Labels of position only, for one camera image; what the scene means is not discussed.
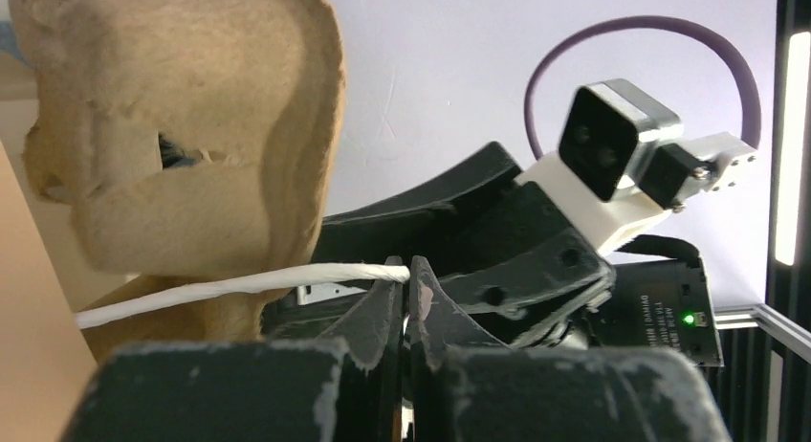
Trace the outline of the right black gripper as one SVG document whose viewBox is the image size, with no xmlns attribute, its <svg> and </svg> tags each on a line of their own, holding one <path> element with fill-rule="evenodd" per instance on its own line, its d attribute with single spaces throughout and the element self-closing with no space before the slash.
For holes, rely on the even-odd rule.
<svg viewBox="0 0 811 442">
<path fill-rule="evenodd" d="M 610 300 L 615 270 L 538 185 L 498 202 L 520 172 L 505 148 L 490 142 L 415 188 L 325 217 L 311 261 L 408 258 L 470 223 L 443 246 L 446 294 L 508 346 L 554 346 L 573 316 Z"/>
</svg>

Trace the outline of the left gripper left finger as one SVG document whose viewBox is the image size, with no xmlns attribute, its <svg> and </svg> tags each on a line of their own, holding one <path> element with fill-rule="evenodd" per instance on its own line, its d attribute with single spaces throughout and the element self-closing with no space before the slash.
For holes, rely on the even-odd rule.
<svg viewBox="0 0 811 442">
<path fill-rule="evenodd" d="M 96 372 L 66 441 L 397 441 L 403 277 L 311 338 L 135 343 Z"/>
</svg>

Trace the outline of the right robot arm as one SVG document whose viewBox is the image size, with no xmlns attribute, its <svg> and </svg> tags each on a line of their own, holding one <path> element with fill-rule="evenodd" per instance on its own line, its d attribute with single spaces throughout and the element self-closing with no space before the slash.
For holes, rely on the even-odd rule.
<svg viewBox="0 0 811 442">
<path fill-rule="evenodd" d="M 323 220 L 316 263 L 426 258 L 445 293 L 514 347 L 552 343 L 580 326 L 603 345 L 666 346 L 700 365 L 723 362 L 698 251 L 643 235 L 649 262 L 614 266 L 587 244 L 498 143 L 418 187 Z"/>
</svg>

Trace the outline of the brown paper bag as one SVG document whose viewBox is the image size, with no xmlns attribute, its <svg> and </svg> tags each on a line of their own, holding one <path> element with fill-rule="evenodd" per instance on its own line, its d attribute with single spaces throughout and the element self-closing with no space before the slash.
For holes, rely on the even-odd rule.
<svg viewBox="0 0 811 442">
<path fill-rule="evenodd" d="M 100 369 L 62 293 L 19 176 L 20 143 L 1 151 L 1 437 L 66 441 Z"/>
</svg>

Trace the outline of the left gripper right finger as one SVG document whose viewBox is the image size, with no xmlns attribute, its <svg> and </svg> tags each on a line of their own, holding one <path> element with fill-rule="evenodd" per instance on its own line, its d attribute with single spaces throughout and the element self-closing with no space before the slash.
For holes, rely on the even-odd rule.
<svg viewBox="0 0 811 442">
<path fill-rule="evenodd" d="M 703 375 L 668 348 L 511 349 L 410 264 L 417 441 L 727 441 Z"/>
</svg>

